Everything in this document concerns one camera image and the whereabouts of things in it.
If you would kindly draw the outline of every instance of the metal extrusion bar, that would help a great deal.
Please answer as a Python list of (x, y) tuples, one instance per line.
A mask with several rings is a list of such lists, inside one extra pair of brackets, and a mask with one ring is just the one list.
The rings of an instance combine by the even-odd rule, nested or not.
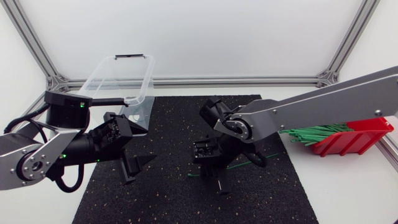
[(7, 12), (10, 20), (17, 29), (22, 40), (35, 58), (37, 64), (42, 69), (47, 78), (47, 88), (54, 89), (58, 84), (66, 83), (67, 78), (61, 76), (54, 64), (51, 62), (50, 57), (47, 55), (42, 43), (40, 42), (37, 34), (33, 30), (22, 6), (18, 0), (0, 0)]
[(376, 146), (380, 149), (380, 151), (384, 154), (387, 160), (398, 172), (397, 143), (387, 134), (379, 142), (376, 143)]
[(363, 0), (342, 43), (329, 64), (328, 70), (330, 72), (338, 73), (341, 70), (379, 2), (380, 0)]

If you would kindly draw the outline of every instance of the aluminum frame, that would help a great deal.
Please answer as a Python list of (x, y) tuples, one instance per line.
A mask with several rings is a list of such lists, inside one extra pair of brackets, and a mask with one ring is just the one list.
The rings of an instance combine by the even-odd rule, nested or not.
[[(47, 55), (43, 45), (32, 28), (18, 0), (0, 0), (10, 20), (16, 27), (22, 40), (35, 58), (47, 79), (47, 89), (53, 91), (70, 91), (79, 89), (85, 80), (69, 80), (59, 74)], [(237, 77), (237, 78), (155, 78), (156, 88), (192, 88), (192, 87), (226, 87), (226, 86), (317, 86), (323, 87), (338, 82), (340, 70), (354, 49), (363, 30), (368, 24), (380, 0), (363, 0), (347, 33), (336, 51), (329, 66), (314, 77)], [(30, 113), (43, 104), (43, 95), (24, 113)], [(378, 148), (398, 171), (398, 145), (394, 141), (378, 142)]]

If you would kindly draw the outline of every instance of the green wire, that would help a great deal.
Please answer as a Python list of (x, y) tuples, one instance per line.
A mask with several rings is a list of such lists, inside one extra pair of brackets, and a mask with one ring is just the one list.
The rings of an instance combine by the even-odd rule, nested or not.
[[(270, 157), (276, 156), (276, 155), (278, 155), (278, 154), (279, 154), (279, 153), (275, 153), (275, 154), (266, 156), (266, 158), (270, 158)], [(252, 163), (252, 162), (251, 162), (251, 161), (249, 161), (249, 162), (244, 162), (244, 163), (241, 163), (241, 164), (238, 164), (238, 165), (235, 165), (235, 166), (227, 167), (226, 169), (227, 169), (227, 170), (229, 170), (229, 169), (234, 169), (234, 168), (237, 168), (237, 167), (241, 167), (241, 166), (248, 165), (248, 164), (250, 164), (250, 163)], [(200, 177), (200, 174), (188, 174), (188, 177)]]
[(288, 133), (290, 136), (295, 137), (295, 139), (290, 140), (291, 142), (302, 142), (306, 143), (306, 146), (316, 144), (325, 140), (327, 137), (345, 131), (354, 131), (349, 128), (346, 123), (331, 124), (314, 126), (309, 128), (297, 128), (279, 131), (280, 133)]

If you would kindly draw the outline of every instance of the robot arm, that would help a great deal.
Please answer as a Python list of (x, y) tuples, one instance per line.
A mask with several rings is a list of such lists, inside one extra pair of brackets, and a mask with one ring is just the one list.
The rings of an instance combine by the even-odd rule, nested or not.
[(397, 112), (398, 67), (282, 101), (255, 100), (235, 110), (212, 97), (200, 115), (215, 133), (194, 143), (193, 162), (201, 164), (202, 176), (218, 179), (221, 194), (227, 194), (224, 170), (228, 164), (243, 153), (253, 163), (266, 166), (254, 144), (276, 131), (396, 116)]
[(398, 67), (282, 101), (256, 100), (231, 114), (241, 131), (218, 121), (214, 130), (250, 143), (282, 130), (393, 116), (398, 112)]
[[(0, 190), (36, 184), (48, 177), (65, 192), (77, 190), (82, 183), (84, 164), (117, 161), (125, 184), (134, 180), (146, 162), (155, 156), (128, 159), (124, 150), (134, 134), (147, 130), (128, 120), (124, 115), (104, 115), (104, 123), (84, 133), (88, 127), (91, 106), (125, 105), (122, 98), (91, 99), (84, 96), (46, 91), (46, 104), (31, 114), (15, 119), (0, 136)], [(47, 111), (46, 123), (31, 120)], [(16, 133), (8, 133), (22, 121), (30, 123)], [(53, 132), (47, 140), (43, 132)], [(44, 143), (35, 141), (40, 133)], [(79, 176), (73, 187), (63, 183), (65, 166), (79, 165)]]

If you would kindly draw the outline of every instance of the black cable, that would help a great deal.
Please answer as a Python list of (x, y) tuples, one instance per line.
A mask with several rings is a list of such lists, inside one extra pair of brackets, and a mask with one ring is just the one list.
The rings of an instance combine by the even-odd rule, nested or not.
[(27, 114), (27, 115), (22, 116), (22, 117), (20, 117), (20, 118), (13, 119), (13, 120), (7, 125), (7, 127), (4, 129), (4, 134), (9, 133), (15, 125), (17, 125), (17, 124), (19, 124), (19, 123), (21, 123), (21, 122), (23, 122), (23, 121), (28, 121), (28, 120), (30, 120), (30, 119), (36, 117), (37, 115), (43, 113), (43, 112), (44, 112), (45, 110), (47, 110), (49, 107), (50, 107), (50, 104), (49, 104), (49, 103), (45, 103), (45, 104), (44, 104), (40, 109), (38, 109), (37, 111), (31, 112), (30, 114)]
[(242, 154), (246, 156), (253, 164), (259, 167), (266, 167), (267, 166), (267, 158), (261, 154), (261, 152), (255, 152), (254, 154), (259, 158), (254, 157), (252, 154), (243, 151)]
[(79, 172), (78, 172), (78, 177), (77, 177), (77, 181), (75, 183), (75, 185), (73, 187), (68, 187), (66, 186), (66, 184), (64, 183), (64, 181), (62, 180), (62, 177), (59, 177), (58, 179), (55, 180), (55, 183), (58, 185), (58, 187), (66, 193), (72, 193), (75, 190), (79, 189), (81, 183), (83, 182), (83, 176), (84, 176), (84, 172), (85, 172), (85, 165), (84, 164), (80, 164), (79, 165)]
[(218, 114), (219, 114), (219, 116), (220, 116), (221, 124), (223, 124), (224, 127), (228, 128), (229, 130), (231, 130), (231, 131), (233, 131), (233, 132), (235, 132), (235, 133), (241, 134), (241, 133), (242, 133), (242, 130), (241, 130), (240, 128), (233, 128), (232, 126), (230, 126), (230, 125), (226, 122), (226, 119), (225, 119), (225, 117), (224, 117), (224, 113), (222, 112), (221, 108), (218, 107), (217, 104), (215, 104), (215, 106), (216, 106), (217, 112), (218, 112)]
[(40, 135), (42, 136), (44, 143), (47, 143), (47, 137), (45, 136), (44, 131), (43, 131), (43, 129), (39, 126), (39, 124), (37, 124), (37, 122), (34, 121), (34, 120), (32, 120), (32, 119), (30, 119), (29, 122), (32, 123), (32, 124), (37, 128), (37, 130), (39, 130), (39, 133), (40, 133)]

